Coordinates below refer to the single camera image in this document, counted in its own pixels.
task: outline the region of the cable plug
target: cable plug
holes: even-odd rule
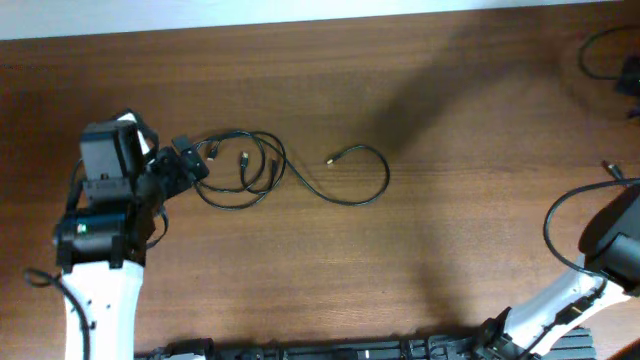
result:
[[[218,145],[212,147],[211,150],[209,150],[209,153],[207,154],[207,160],[213,161],[216,156],[218,156]]]
[[[340,159],[341,157],[342,157],[342,154],[334,155],[333,157],[329,158],[329,160],[327,160],[327,165],[333,164],[336,160]]]
[[[249,153],[243,152],[240,158],[240,167],[246,169],[249,166]]]
[[[603,160],[602,167],[607,171],[609,175],[611,175],[612,178],[618,181],[624,180],[624,174],[622,173],[622,170],[620,170],[620,167],[618,167],[618,165]]]

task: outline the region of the black cable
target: black cable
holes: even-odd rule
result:
[[[239,188],[235,188],[235,189],[227,189],[227,188],[217,188],[215,186],[212,186],[210,184],[207,184],[203,181],[199,181],[197,183],[194,184],[195,190],[198,193],[198,195],[202,198],[202,200],[204,200],[207,204],[218,208],[218,209],[222,209],[222,210],[242,210],[242,209],[246,209],[248,207],[254,206],[258,203],[260,203],[262,200],[264,200],[264,198],[271,193],[271,191],[273,191],[279,184],[280,181],[282,180],[282,177],[284,176],[285,170],[287,168],[287,166],[289,168],[291,168],[291,171],[294,173],[294,175],[296,175],[296,177],[302,182],[302,184],[309,190],[311,191],[311,193],[313,193],[314,195],[318,196],[319,198],[334,203],[334,204],[338,204],[338,205],[342,205],[342,206],[361,206],[361,205],[367,205],[370,204],[372,202],[374,202],[375,200],[377,200],[380,195],[382,195],[385,190],[387,189],[387,187],[389,186],[389,182],[391,180],[391,170],[389,168],[389,164],[387,163],[387,160],[385,159],[385,157],[376,149],[368,146],[368,145],[355,145],[352,146],[344,151],[342,151],[341,153],[333,156],[331,159],[329,159],[327,161],[327,164],[331,164],[335,161],[337,161],[338,159],[342,158],[343,156],[345,156],[346,154],[354,151],[354,150],[366,150],[369,152],[372,152],[373,154],[375,154],[380,161],[382,162],[382,164],[384,165],[385,168],[385,180],[384,180],[384,184],[382,185],[382,187],[380,188],[380,190],[378,190],[378,192],[376,192],[373,196],[369,197],[368,199],[362,200],[362,201],[347,201],[347,200],[341,200],[341,199],[335,199],[335,198],[331,198],[327,195],[322,194],[321,192],[319,192],[318,190],[316,190],[311,184],[309,184],[309,182],[302,176],[302,174],[300,174],[300,172],[296,169],[296,167],[291,163],[291,161],[287,158],[287,153],[284,147],[284,144],[282,143],[282,141],[280,141],[280,139],[278,137],[276,137],[273,134],[264,132],[264,131],[255,131],[255,132],[247,132],[247,131],[242,131],[242,130],[236,130],[236,131],[230,131],[228,133],[224,133],[221,135],[216,135],[216,136],[212,136],[209,138],[206,138],[198,143],[195,144],[195,148],[197,150],[200,150],[203,146],[205,145],[211,145],[211,149],[209,150],[209,159],[212,160],[217,156],[218,153],[218,149],[220,147],[220,144],[224,141],[224,140],[228,140],[228,139],[234,139],[234,138],[250,138],[251,140],[254,141],[254,143],[256,144],[256,146],[258,147],[258,149],[260,150],[260,156],[261,156],[261,162],[260,162],[260,168],[258,170],[258,172],[256,173],[256,175],[250,179],[250,180],[246,180],[245,176],[246,176],[246,168],[248,165],[248,156],[246,155],[246,153],[243,154],[243,157],[241,158],[240,161],[240,182],[242,184],[241,187]],[[270,139],[273,140],[273,142],[276,144],[274,145],[272,142],[268,141],[267,139],[265,139],[264,137],[268,137]],[[272,160],[271,161],[271,171],[270,171],[270,176],[269,176],[269,181],[267,183],[267,185],[265,186],[265,188],[260,189],[260,190],[256,190],[254,189],[254,187],[256,186],[256,183],[258,182],[258,180],[262,177],[264,170],[265,170],[265,165],[266,165],[266,152],[264,150],[264,145],[266,145],[266,147],[270,148],[271,150],[273,150],[277,157],[279,158],[279,161],[281,162],[279,167],[280,170],[279,172],[278,170],[278,161],[276,160]],[[244,204],[240,204],[240,205],[223,205],[223,204],[219,204],[217,202],[214,202],[213,200],[211,200],[209,197],[206,196],[204,189],[206,190],[210,190],[213,192],[220,192],[220,193],[241,193],[244,191],[247,191],[251,194],[256,195],[256,197]]]
[[[164,206],[160,207],[160,211],[158,211],[158,215],[160,215],[160,217],[162,217],[162,222],[164,223],[164,231],[162,232],[162,234],[157,239],[147,242],[147,250],[149,250],[149,249],[153,248],[154,246],[158,245],[160,240],[162,240],[162,238],[165,235],[167,235],[167,231],[169,231],[169,215],[167,215],[167,210],[165,209]]]
[[[640,178],[628,178],[628,179],[622,179],[622,180],[604,181],[600,183],[584,185],[584,186],[575,188],[573,190],[570,190],[564,195],[562,195],[560,198],[558,198],[558,200],[556,200],[553,203],[553,205],[551,205],[551,207],[549,208],[549,211],[547,212],[547,215],[545,216],[545,219],[544,219],[544,225],[542,226],[542,236],[544,237],[544,242],[545,244],[547,244],[547,247],[549,248],[549,251],[551,251],[551,254],[553,254],[553,256],[555,256],[556,259],[560,260],[561,263],[565,264],[566,266],[570,267],[575,271],[578,271],[590,276],[603,277],[600,274],[594,273],[592,271],[585,269],[580,265],[575,264],[571,260],[564,257],[562,254],[560,254],[560,252],[553,245],[553,242],[551,241],[551,236],[549,235],[551,220],[556,210],[558,210],[558,208],[560,207],[560,205],[562,205],[562,203],[564,203],[565,201],[567,201],[568,199],[570,199],[575,195],[578,195],[586,191],[597,190],[597,189],[602,189],[602,188],[611,187],[611,186],[628,186],[628,185],[640,185]]]
[[[76,185],[76,176],[78,170],[80,169],[80,164],[82,164],[82,158],[80,158],[76,164],[73,166],[73,170],[71,170],[71,180],[69,181],[69,188],[73,189]]]
[[[46,286],[53,286],[58,291],[64,295],[67,300],[73,305],[73,308],[78,313],[78,317],[80,318],[80,331],[82,332],[82,358],[84,360],[90,359],[90,342],[89,342],[89,321],[87,320],[87,315],[84,313],[82,306],[78,302],[75,296],[67,289],[64,284],[60,281],[60,275],[51,276],[50,274],[37,269],[26,269],[23,273],[24,280],[32,287],[35,288],[43,288]],[[38,277],[43,280],[43,282],[34,282],[32,277]]]
[[[611,29],[607,29],[604,31],[601,31],[599,33],[593,34],[591,36],[589,36],[589,38],[587,38],[587,40],[585,40],[585,42],[580,46],[580,48],[578,49],[578,67],[580,68],[580,71],[582,71],[583,74],[585,74],[586,76],[595,79],[595,80],[618,80],[619,76],[618,75],[601,75],[601,74],[596,74],[593,71],[591,71],[591,69],[589,69],[589,67],[587,66],[587,64],[585,63],[585,53],[587,52],[588,49],[591,48],[591,46],[593,46],[593,43],[598,40],[601,39],[602,37],[612,34],[612,33],[616,33],[619,31],[626,31],[626,30],[635,30],[635,29],[640,29],[640,25],[624,25],[624,26],[618,26],[618,27],[614,27]]]

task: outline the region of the wood grain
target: wood grain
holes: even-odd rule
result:
[[[632,99],[576,69],[591,32],[634,20],[631,2],[0,42],[0,341],[4,359],[60,359],[62,299],[22,281],[54,270],[53,225],[84,126],[124,107],[163,143],[229,128],[267,130],[336,196],[364,197],[382,174],[354,143],[389,158],[375,204],[343,208],[289,174],[262,204],[167,203],[172,227],[148,255],[135,347],[429,334],[476,326],[564,268],[543,216],[556,197],[606,179],[602,159],[640,171]],[[603,41],[617,71],[637,34]],[[243,142],[212,164],[236,181]],[[577,255],[589,218],[616,190],[568,204],[553,235]],[[238,198],[224,198],[239,201]],[[590,320],[604,358],[640,333],[640,302]]]

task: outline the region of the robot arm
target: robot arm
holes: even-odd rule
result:
[[[531,300],[488,320],[476,344],[481,358],[545,355],[558,339],[597,312],[640,296],[640,185],[637,179],[623,180],[619,170],[614,174],[631,186],[584,230],[579,246],[584,255],[576,268],[585,271],[568,270]]]
[[[86,179],[71,191],[55,230],[60,284],[79,305],[66,297],[67,360],[133,358],[135,311],[153,219],[164,201],[208,175],[185,137],[174,140],[179,152],[158,151],[157,138],[148,149],[140,129],[154,134],[141,119],[133,112],[118,118],[83,132]],[[88,207],[77,209],[81,189]]]
[[[135,310],[153,218],[167,199],[208,175],[185,137],[174,139],[176,151],[158,150],[155,136],[152,156],[145,155],[146,142],[138,130],[142,126],[152,138],[155,134],[132,112],[122,120],[92,124],[84,131],[87,178],[72,190],[55,231],[60,283],[79,304],[66,300],[67,360],[133,358]],[[81,190],[89,205],[77,209]],[[598,311],[639,296],[639,195],[640,185],[629,187],[585,230],[579,265],[592,274],[571,269],[528,302],[487,320],[471,343],[451,347],[468,357],[429,353],[427,359],[539,358]],[[85,338],[90,352],[83,350]],[[212,351],[211,342],[196,345],[203,354]]]

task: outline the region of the cable connector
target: cable connector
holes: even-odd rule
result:
[[[603,279],[602,284],[589,296],[583,296],[571,304],[565,306],[556,314],[556,319],[551,325],[568,325],[573,320],[582,316],[582,314],[589,308],[594,306],[596,300],[602,298],[605,288],[607,287],[607,280]]]
[[[624,180],[624,174],[622,173],[622,170],[620,170],[620,167],[618,167],[618,165],[610,163],[606,160],[602,160],[602,167],[609,175],[611,175],[612,178],[618,181]]]
[[[338,159],[340,159],[342,156],[344,156],[344,154],[346,154],[346,152],[341,152],[340,154],[337,155],[333,155],[332,157],[329,158],[329,160],[327,160],[327,165],[331,165],[334,162],[336,162]]]
[[[249,166],[249,153],[243,152],[240,158],[240,167],[246,169]]]
[[[211,150],[209,150],[209,153],[207,154],[207,160],[213,161],[216,156],[218,156],[218,146],[214,146],[211,148]]]

